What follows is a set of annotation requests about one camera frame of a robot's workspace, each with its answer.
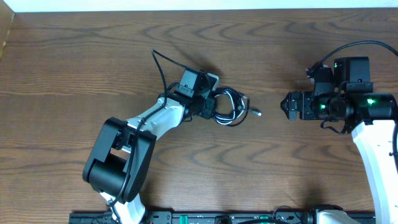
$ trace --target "black electrical cable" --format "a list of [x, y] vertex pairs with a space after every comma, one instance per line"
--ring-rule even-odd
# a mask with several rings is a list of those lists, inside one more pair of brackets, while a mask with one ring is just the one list
[[160, 54], [160, 53], [157, 52], [156, 50], [153, 50], [153, 49], [152, 49], [152, 56], [153, 56], [153, 58], [154, 58], [154, 60], [155, 60], [155, 63], [156, 63], [156, 65], [157, 65], [157, 68], [159, 69], [160, 76], [162, 77], [162, 81], [163, 81], [164, 96], [165, 96], [165, 97], [164, 97], [164, 102], [163, 102], [162, 106], [158, 107], [156, 110], [152, 111], [151, 113], [149, 113], [149, 114], [148, 114], [147, 116], [145, 116], [144, 118], [141, 118], [139, 124], [137, 125], [136, 133], [135, 133], [134, 138], [133, 138], [133, 141], [132, 141], [131, 153], [130, 153], [130, 156], [129, 156], [129, 163], [128, 163], [128, 165], [127, 165], [127, 172], [126, 172], [126, 176], [125, 176], [125, 178], [124, 178], [124, 180], [123, 180], [122, 187], [120, 188], [120, 191], [119, 191], [118, 195], [115, 197], [115, 199], [114, 199], [111, 203], [106, 203], [106, 206], [107, 206], [107, 207], [114, 208], [114, 205], [115, 205], [115, 204], [118, 202], [118, 200], [122, 197], [122, 194], [124, 193], [124, 190], [126, 189], [127, 183], [128, 183], [128, 181], [129, 181], [129, 178], [130, 178], [130, 171], [131, 171], [131, 167], [132, 167], [132, 158], [134, 157], [134, 151], [135, 151], [135, 148], [136, 148], [136, 146], [137, 146], [138, 136], [139, 136], [139, 130], [141, 129], [141, 126], [142, 126], [142, 125], [148, 120], [148, 118], [150, 118], [153, 114], [155, 114], [155, 113], [157, 113], [158, 111], [160, 111], [161, 109], [165, 108], [165, 106], [166, 106], [166, 104], [167, 104], [167, 85], [166, 85], [166, 79], [165, 79], [165, 77], [164, 77], [162, 68], [161, 68], [160, 65], [159, 65], [159, 62], [158, 62], [157, 59], [156, 59], [155, 54], [160, 55], [161, 57], [163, 57], [163, 58], [165, 58], [165, 59], [167, 59], [167, 60], [170, 60], [171, 62], [174, 62], [174, 61], [171, 60], [171, 59], [169, 59], [169, 58], [167, 58], [166, 56], [163, 56], [162, 54]]
[[398, 57], [398, 51], [396, 49], [392, 48], [390, 45], [385, 44], [380, 41], [376, 41], [376, 40], [364, 40], [364, 41], [358, 41], [358, 42], [353, 42], [350, 44], [343, 45], [343, 46], [335, 49], [334, 51], [330, 52], [322, 60], [320, 60], [320, 62], [323, 63], [326, 59], [330, 58], [332, 55], [334, 55], [335, 53], [337, 53], [340, 50], [343, 50], [347, 47], [352, 47], [352, 46], [361, 45], [361, 44], [376, 44], [376, 45], [383, 46], [383, 47], [387, 48], [388, 50], [390, 50], [393, 54], [395, 54]]
[[[243, 93], [240, 93], [240, 92], [234, 90], [231, 87], [225, 86], [225, 87], [217, 88], [212, 94], [213, 94], [214, 98], [224, 95], [224, 96], [228, 96], [229, 99], [231, 100], [232, 110], [229, 114], [222, 114], [217, 111], [215, 111], [212, 114], [212, 118], [218, 124], [222, 124], [222, 125], [225, 125], [228, 127], [238, 126], [246, 119], [246, 116], [248, 115], [249, 112], [252, 112], [255, 115], [261, 116], [260, 111], [250, 109], [250, 99], [247, 96], [245, 96]], [[233, 124], [233, 122], [235, 120], [237, 120], [238, 118], [240, 118], [245, 111], [246, 111], [246, 113], [244, 114], [242, 120], [236, 124]]]
[[322, 121], [322, 123], [321, 123], [321, 128], [322, 128], [322, 129], [330, 129], [330, 130], [332, 130], [333, 132], [335, 132], [335, 133], [337, 133], [337, 134], [341, 134], [341, 135], [344, 135], [344, 134], [346, 133], [346, 131], [347, 131], [347, 127], [346, 127], [346, 126], [344, 126], [343, 129], [342, 129], [341, 131], [338, 131], [336, 128], [334, 128], [334, 127], [332, 127], [332, 126], [327, 126], [327, 127], [325, 127], [325, 124], [326, 124], [327, 122], [329, 122], [327, 119], [324, 120], [324, 121]]
[[292, 207], [287, 206], [287, 205], [281, 205], [281, 206], [277, 207], [277, 208], [274, 210], [274, 212], [272, 213], [272, 218], [273, 218], [273, 219], [276, 218], [276, 213], [278, 213], [278, 210], [281, 209], [281, 208], [288, 208], [288, 209], [290, 209], [290, 210], [294, 213], [294, 215], [300, 220], [300, 222], [303, 222], [303, 220], [302, 220], [303, 216], [300, 217], [295, 211], [293, 211], [293, 208], [292, 208]]
[[121, 224], [122, 221], [121, 221], [121, 218], [120, 218], [120, 215], [119, 215], [118, 211], [116, 211], [114, 206], [111, 208], [111, 210], [114, 213], [114, 215], [116, 215], [116, 221]]
[[390, 156], [393, 156], [396, 162], [396, 168], [398, 173], [397, 135], [398, 135], [398, 121], [396, 121], [396, 125], [394, 126], [394, 131], [392, 132], [392, 152], [390, 152]]

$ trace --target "robotic arm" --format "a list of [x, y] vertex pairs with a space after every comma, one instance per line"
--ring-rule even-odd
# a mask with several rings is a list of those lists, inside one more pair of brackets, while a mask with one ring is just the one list
[[[164, 75], [154, 54], [185, 68], [181, 82], [168, 88], [165, 86], [165, 92], [158, 97], [157, 103], [139, 116], [125, 121], [114, 117], [108, 119], [83, 170], [83, 180], [106, 199], [113, 218], [119, 223], [136, 224], [142, 220], [145, 208], [139, 191], [146, 178], [155, 142], [164, 133], [194, 116], [213, 118], [220, 124], [235, 126], [237, 124], [231, 123], [244, 111], [246, 114], [239, 123], [249, 111], [261, 115], [249, 108], [248, 99], [247, 105], [244, 103], [246, 96], [242, 93], [229, 87], [217, 88], [220, 80], [216, 75], [186, 67], [156, 51], [152, 54], [164, 85]], [[215, 98], [220, 95], [230, 97], [233, 106], [230, 114], [215, 111]], [[128, 161], [112, 154], [112, 148], [130, 153]]]
[[[351, 133], [368, 176], [376, 223], [398, 223], [398, 164], [392, 157], [397, 160], [398, 156], [396, 143], [392, 147], [397, 137], [393, 131], [398, 115], [396, 100], [391, 94], [373, 93], [367, 57], [336, 59], [334, 74], [331, 68], [323, 66], [324, 60], [307, 69], [314, 90], [290, 92], [280, 107], [288, 119], [297, 119], [299, 112], [302, 120], [322, 120], [323, 129]], [[339, 120], [345, 122], [343, 130], [325, 127], [327, 122]], [[345, 212], [335, 209], [317, 210], [310, 219], [309, 223], [356, 223]]]

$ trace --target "cable connector plug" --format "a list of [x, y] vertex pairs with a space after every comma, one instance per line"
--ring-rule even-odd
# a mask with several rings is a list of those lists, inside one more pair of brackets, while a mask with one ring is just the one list
[[261, 116], [261, 111], [257, 110], [257, 109], [248, 110], [248, 112], [251, 112], [252, 114], [254, 114], [256, 116]]

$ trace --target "wooden tabletop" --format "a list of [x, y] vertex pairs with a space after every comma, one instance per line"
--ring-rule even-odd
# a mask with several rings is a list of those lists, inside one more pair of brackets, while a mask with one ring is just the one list
[[[66, 223], [104, 210], [81, 173], [111, 116], [127, 119], [162, 92], [151, 49], [220, 76], [263, 116], [236, 128], [196, 118], [155, 145], [145, 205], [176, 211], [266, 211], [333, 203], [373, 210], [350, 135], [289, 121], [280, 102], [311, 90], [305, 69], [358, 40], [398, 47], [398, 9], [16, 14], [0, 64], [0, 222]], [[397, 59], [362, 45], [376, 91], [398, 92]], [[183, 70], [160, 61], [168, 83]]]

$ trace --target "black camera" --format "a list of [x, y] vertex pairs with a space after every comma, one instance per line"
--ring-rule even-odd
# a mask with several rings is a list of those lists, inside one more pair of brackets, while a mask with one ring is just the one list
[[361, 122], [393, 119], [397, 103], [391, 94], [373, 93], [367, 57], [338, 58], [334, 73], [330, 67], [316, 63], [307, 69], [313, 91], [289, 92], [280, 103], [288, 119], [345, 121], [344, 131], [352, 132]]

